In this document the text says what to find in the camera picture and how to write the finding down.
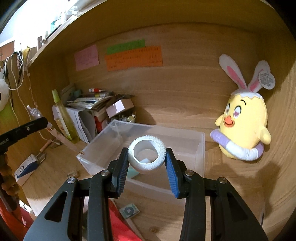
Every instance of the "orange beak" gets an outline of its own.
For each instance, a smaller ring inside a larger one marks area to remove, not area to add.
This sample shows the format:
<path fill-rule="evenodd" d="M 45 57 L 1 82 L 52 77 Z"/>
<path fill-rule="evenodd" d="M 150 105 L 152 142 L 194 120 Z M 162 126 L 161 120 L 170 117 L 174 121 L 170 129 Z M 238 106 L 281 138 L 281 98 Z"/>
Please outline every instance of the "orange beak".
<path fill-rule="evenodd" d="M 223 122 L 226 127 L 233 127 L 234 126 L 234 121 L 231 119 L 230 115 L 225 117 Z"/>

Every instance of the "plush toy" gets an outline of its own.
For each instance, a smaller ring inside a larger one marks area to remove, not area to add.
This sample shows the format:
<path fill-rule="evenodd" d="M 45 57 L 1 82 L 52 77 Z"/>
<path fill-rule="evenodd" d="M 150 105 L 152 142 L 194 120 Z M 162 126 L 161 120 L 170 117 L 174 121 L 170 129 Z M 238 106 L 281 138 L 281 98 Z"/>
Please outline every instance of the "plush toy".
<path fill-rule="evenodd" d="M 224 113 L 215 124 L 220 126 L 211 132 L 221 151 L 230 158 L 253 161 L 263 153 L 263 144 L 270 144 L 271 136 L 266 128 L 267 110 L 264 100 L 257 92 L 262 88 L 272 89 L 275 85 L 270 67 L 260 61 L 250 84 L 246 85 L 239 67 L 228 55 L 221 55 L 219 64 L 237 84 L 226 105 Z"/>
<path fill-rule="evenodd" d="M 2 111 L 9 99 L 8 85 L 4 81 L 4 68 L 0 71 L 0 111 Z"/>

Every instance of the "white hang tag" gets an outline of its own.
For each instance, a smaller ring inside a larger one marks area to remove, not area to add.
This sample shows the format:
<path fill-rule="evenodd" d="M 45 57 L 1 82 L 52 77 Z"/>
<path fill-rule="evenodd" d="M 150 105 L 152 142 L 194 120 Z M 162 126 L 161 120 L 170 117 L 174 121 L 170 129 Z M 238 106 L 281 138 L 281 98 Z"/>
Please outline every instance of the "white hang tag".
<path fill-rule="evenodd" d="M 274 79 L 274 76 L 265 70 L 262 70 L 259 73 L 258 80 L 261 86 L 268 90 L 273 89 L 276 85 L 276 80 Z"/>

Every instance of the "hand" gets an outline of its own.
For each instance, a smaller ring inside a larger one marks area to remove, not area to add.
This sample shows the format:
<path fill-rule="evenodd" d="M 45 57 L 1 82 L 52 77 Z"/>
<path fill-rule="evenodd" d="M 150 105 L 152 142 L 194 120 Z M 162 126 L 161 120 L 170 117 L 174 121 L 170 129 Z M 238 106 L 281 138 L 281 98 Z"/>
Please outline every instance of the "hand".
<path fill-rule="evenodd" d="M 2 189 L 7 192 L 10 196 L 15 196 L 18 194 L 20 188 L 16 180 L 12 177 L 12 170 L 10 166 L 7 165 L 8 157 L 5 154 L 5 165 L 0 168 L 0 173 L 4 177 L 4 183 L 2 183 Z"/>

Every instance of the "pink inner ear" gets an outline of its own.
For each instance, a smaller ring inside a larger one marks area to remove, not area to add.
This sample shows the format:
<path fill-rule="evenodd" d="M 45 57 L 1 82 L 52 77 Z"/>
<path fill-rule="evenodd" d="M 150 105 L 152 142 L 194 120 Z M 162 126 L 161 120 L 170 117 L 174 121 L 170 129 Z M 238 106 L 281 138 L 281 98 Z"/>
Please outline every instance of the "pink inner ear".
<path fill-rule="evenodd" d="M 227 71 L 231 79 L 239 86 L 239 88 L 246 88 L 244 82 L 237 76 L 236 72 L 230 66 L 227 66 Z"/>
<path fill-rule="evenodd" d="M 262 70 L 260 70 L 259 72 L 258 72 L 258 75 L 257 75 L 257 78 L 256 78 L 256 80 L 255 80 L 255 82 L 253 83 L 253 84 L 251 84 L 251 86 L 250 86 L 250 91 L 253 91 L 254 92 L 254 90 L 257 88 L 257 86 L 260 84 L 259 83 L 259 79 L 258 79 L 258 77 L 259 77 L 259 73 L 262 71 Z"/>

